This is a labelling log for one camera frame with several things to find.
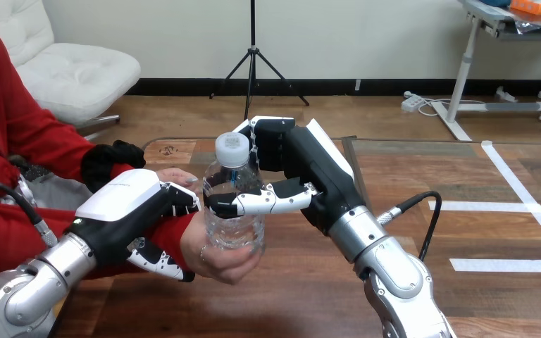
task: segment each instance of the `white leather chair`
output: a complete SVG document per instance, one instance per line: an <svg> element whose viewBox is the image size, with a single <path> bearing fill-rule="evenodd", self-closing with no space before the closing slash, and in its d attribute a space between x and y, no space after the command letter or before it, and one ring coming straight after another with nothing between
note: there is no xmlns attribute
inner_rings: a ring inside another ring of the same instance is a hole
<svg viewBox="0 0 541 338"><path fill-rule="evenodd" d="M0 0L0 38L32 97L60 121L78 127L119 121L118 115L96 117L138 81L135 58L97 46L54 43L42 0Z"/></svg>

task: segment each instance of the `chair leg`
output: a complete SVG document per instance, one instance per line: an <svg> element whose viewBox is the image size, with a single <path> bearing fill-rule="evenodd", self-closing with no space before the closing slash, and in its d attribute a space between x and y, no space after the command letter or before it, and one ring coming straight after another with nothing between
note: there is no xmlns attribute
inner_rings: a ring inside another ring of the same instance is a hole
<svg viewBox="0 0 541 338"><path fill-rule="evenodd" d="M102 118L93 118L88 120L87 122L78 125L75 129L77 130L78 134L90 140L102 134L103 129L111 127L120 121L121 117L119 115L104 116Z"/></svg>

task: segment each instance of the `tripod leg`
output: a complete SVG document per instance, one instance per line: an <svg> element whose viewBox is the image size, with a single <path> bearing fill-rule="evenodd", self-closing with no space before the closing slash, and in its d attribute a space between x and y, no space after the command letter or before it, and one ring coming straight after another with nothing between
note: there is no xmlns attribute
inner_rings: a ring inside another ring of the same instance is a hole
<svg viewBox="0 0 541 338"><path fill-rule="evenodd" d="M285 79L283 75L281 75L281 73L279 73L277 68L273 67L273 65L271 65L271 63L268 62L268 60L266 60L266 58L264 57L264 55L262 55L262 53L258 52L258 55L260 56L262 61L264 61L268 65L268 67L270 67L270 69L272 69L273 72L275 72L275 74L277 74L281 78L281 80L285 81L285 83L287 84L287 86L289 87L293 95L298 96L306 104L306 106L310 106L310 103L302 95L299 95L297 92L295 92L295 88L291 85L291 83L287 79Z"/></svg>
<svg viewBox="0 0 541 338"><path fill-rule="evenodd" d="M256 87L256 54L252 54L252 72L251 72L251 92L250 92L250 105L254 100L254 88Z"/></svg>
<svg viewBox="0 0 541 338"><path fill-rule="evenodd" d="M231 70L231 73L229 73L229 75L227 75L227 77L220 83L219 90L218 91L215 90L215 92L218 92L218 93L223 92L223 88L225 88L225 83L227 82L227 80L229 80L233 76L233 74L237 71L237 69L240 68L240 66L243 64L243 62L246 61L246 59L250 55L251 55L251 52L250 52L250 50L248 50L248 52L246 53L246 55L244 55L242 60L240 60L239 63L235 66L235 68L233 68L233 70ZM211 95L209 96L209 99L212 99L214 96L215 96L215 94L214 94L214 92L212 92Z"/></svg>
<svg viewBox="0 0 541 338"><path fill-rule="evenodd" d="M255 54L252 54L251 55L251 58L250 58L250 75L248 77L248 93L247 93L247 96L246 96L246 111L244 113L244 120L247 120L248 119L248 109L250 108L250 94L251 94L251 90L252 90L252 87L254 86L254 77L252 76L254 74L254 59L256 58L256 55Z"/></svg>

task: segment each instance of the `wooden table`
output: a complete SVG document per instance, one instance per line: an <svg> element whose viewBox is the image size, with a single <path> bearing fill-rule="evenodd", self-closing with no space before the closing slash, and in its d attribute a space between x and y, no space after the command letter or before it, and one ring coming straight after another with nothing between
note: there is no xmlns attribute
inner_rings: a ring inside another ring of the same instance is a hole
<svg viewBox="0 0 541 338"><path fill-rule="evenodd" d="M335 143L374 213L431 189L445 201L520 202L480 144ZM541 145L495 149L541 205ZM162 139L145 157L148 168L174 165L201 177L213 151L213 139ZM417 254L431 213L424 201L387 230ZM265 256L236 286L151 274L83 282L55 337L382 336L361 281L328 238L299 213L267 216L265 231ZM532 213L445 210L425 262L458 337L541 337L541 273L456 271L452 258L541 260L541 226Z"/></svg>

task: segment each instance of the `human hand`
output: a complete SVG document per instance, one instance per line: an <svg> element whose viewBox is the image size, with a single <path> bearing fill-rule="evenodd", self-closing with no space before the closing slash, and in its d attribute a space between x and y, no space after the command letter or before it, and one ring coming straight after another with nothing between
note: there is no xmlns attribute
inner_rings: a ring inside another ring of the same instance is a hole
<svg viewBox="0 0 541 338"><path fill-rule="evenodd" d="M157 171L156 174L161 182L172 182L193 192L199 190L197 177L179 168L166 168Z"/></svg>
<svg viewBox="0 0 541 338"><path fill-rule="evenodd" d="M258 265L261 257L261 250L254 250L252 245L221 250L208 244L203 212L194 215L181 237L180 246L191 271L226 284L237 284Z"/></svg>

